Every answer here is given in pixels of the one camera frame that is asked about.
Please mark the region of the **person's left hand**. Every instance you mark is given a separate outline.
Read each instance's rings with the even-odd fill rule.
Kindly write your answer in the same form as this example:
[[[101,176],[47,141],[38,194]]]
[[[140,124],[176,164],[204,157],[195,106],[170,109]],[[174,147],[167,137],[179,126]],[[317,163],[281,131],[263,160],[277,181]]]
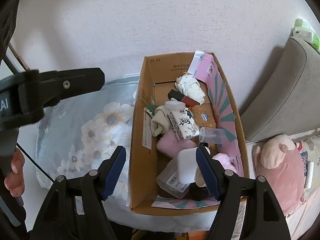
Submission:
[[[6,176],[4,185],[13,197],[20,197],[24,193],[23,166],[25,163],[22,152],[16,148],[11,160],[12,171]]]

